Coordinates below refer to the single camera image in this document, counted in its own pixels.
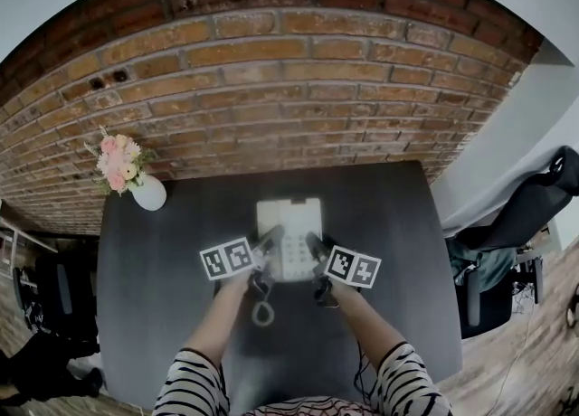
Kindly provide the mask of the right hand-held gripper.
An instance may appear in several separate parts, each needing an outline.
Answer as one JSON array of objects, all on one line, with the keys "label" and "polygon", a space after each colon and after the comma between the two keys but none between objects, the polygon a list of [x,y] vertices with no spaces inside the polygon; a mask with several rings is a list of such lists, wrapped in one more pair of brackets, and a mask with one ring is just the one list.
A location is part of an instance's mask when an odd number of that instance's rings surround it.
[{"label": "right hand-held gripper", "polygon": [[337,245],[328,250],[314,232],[307,233],[306,244],[311,258],[318,264],[314,268],[316,278],[319,280],[314,299],[319,306],[338,306],[331,294],[331,289],[336,283],[357,290],[373,287],[381,267],[381,259]]}]

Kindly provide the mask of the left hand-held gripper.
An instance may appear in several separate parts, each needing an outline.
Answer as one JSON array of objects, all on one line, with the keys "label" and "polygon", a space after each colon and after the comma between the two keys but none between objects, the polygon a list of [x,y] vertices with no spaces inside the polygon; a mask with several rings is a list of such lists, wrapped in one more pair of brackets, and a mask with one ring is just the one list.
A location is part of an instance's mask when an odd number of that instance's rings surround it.
[{"label": "left hand-held gripper", "polygon": [[266,300],[273,285],[269,264],[284,234],[284,227],[278,224],[254,245],[243,237],[200,251],[206,276],[215,284],[214,295],[231,279],[242,277],[256,300]]}]

